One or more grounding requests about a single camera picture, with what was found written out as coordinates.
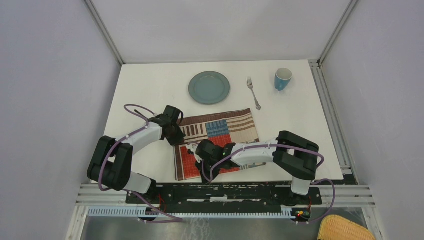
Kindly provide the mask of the striped patchwork placemat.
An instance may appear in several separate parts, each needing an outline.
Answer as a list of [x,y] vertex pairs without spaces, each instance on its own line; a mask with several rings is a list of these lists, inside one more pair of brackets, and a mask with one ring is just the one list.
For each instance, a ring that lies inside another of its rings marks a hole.
[[259,136],[252,112],[244,110],[191,116],[179,124],[185,134],[184,142],[174,147],[175,180],[184,181],[201,177],[195,166],[196,159],[188,154],[189,143],[210,140],[215,145],[224,147],[229,143],[258,143]]

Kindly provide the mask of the teal ceramic plate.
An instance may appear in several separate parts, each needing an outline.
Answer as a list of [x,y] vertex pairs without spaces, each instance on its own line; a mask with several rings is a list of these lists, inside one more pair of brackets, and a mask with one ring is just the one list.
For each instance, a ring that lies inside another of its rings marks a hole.
[[188,84],[191,98],[203,105],[214,105],[224,101],[230,94],[229,80],[216,71],[204,71],[195,75]]

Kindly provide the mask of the blue ceramic mug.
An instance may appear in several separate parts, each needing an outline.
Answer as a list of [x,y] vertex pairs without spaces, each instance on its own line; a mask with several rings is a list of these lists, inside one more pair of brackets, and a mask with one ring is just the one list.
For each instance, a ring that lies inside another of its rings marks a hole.
[[274,77],[274,88],[282,91],[291,81],[293,73],[288,68],[279,68]]

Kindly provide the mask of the black spoon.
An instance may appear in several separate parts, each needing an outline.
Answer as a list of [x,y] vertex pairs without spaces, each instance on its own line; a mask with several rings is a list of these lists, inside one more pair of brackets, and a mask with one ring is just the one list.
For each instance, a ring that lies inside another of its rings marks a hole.
[[136,116],[140,117],[141,119],[143,119],[147,123],[149,122],[149,120],[142,113],[140,113],[138,110],[135,109],[134,112],[135,112]]

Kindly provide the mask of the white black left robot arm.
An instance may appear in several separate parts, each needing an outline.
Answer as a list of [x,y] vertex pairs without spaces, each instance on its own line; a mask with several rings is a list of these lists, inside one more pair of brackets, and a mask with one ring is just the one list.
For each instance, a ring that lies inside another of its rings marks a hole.
[[174,147],[181,144],[186,135],[180,128],[184,119],[180,109],[168,105],[163,113],[147,118],[139,111],[141,108],[137,104],[124,105],[127,112],[140,117],[144,124],[121,137],[102,136],[88,166],[87,177],[97,182],[101,191],[136,192],[143,202],[149,204],[158,195],[157,182],[132,171],[133,156],[157,141],[167,140]]

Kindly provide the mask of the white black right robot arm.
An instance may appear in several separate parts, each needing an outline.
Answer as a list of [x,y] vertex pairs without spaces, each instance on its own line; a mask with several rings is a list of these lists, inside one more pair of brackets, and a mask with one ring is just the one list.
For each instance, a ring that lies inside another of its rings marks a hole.
[[280,131],[274,140],[255,143],[227,143],[221,147],[211,140],[189,143],[188,154],[195,158],[203,183],[212,182],[222,169],[256,163],[274,163],[292,176],[289,199],[302,204],[309,198],[309,188],[324,163],[319,146],[289,131]]

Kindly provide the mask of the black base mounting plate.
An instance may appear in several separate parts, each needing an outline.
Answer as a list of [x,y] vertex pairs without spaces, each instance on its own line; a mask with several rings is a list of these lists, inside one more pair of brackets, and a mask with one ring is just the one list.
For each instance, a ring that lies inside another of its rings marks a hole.
[[143,198],[168,214],[268,214],[323,203],[318,187],[303,196],[288,182],[159,183]]

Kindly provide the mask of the ornate silver fork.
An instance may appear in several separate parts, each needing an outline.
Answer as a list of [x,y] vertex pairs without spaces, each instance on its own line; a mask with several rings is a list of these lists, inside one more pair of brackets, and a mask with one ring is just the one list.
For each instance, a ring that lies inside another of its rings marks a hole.
[[252,82],[252,78],[251,78],[250,76],[248,76],[248,77],[247,77],[247,79],[246,79],[246,83],[247,83],[247,87],[250,89],[250,91],[251,91],[251,93],[252,93],[252,96],[253,96],[253,99],[254,99],[254,103],[255,103],[255,108],[256,108],[258,111],[260,111],[262,107],[261,107],[261,105],[259,104],[258,99],[257,99],[257,97],[256,97],[256,95],[255,95],[254,87],[253,87],[253,82]]

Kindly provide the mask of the yellow woven basket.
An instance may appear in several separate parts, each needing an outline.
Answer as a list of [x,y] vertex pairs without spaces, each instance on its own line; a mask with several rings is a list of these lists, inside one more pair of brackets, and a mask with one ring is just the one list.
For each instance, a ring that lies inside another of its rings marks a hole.
[[365,227],[339,215],[326,216],[320,225],[318,240],[375,240]]

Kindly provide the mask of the aluminium frame rails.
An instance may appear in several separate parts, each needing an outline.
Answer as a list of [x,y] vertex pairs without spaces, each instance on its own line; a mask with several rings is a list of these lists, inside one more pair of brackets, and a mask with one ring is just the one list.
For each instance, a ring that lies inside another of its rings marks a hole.
[[353,161],[333,106],[322,67],[318,60],[310,60],[309,66],[327,121],[342,180],[332,183],[320,183],[322,204],[311,207],[311,220],[303,217],[295,219],[276,218],[182,218],[184,223],[170,227],[156,226],[153,230],[144,231],[146,225],[162,220],[163,216],[144,217],[96,217],[88,216],[89,207],[148,207],[135,195],[123,191],[106,193],[94,184],[83,184],[77,197],[72,220],[66,234],[68,240],[93,239],[99,236],[102,240],[123,239],[141,233],[150,240],[184,239],[318,239],[321,222],[326,216],[338,215],[366,229],[375,237],[383,239],[378,220],[377,207],[371,190],[361,185],[357,179]]

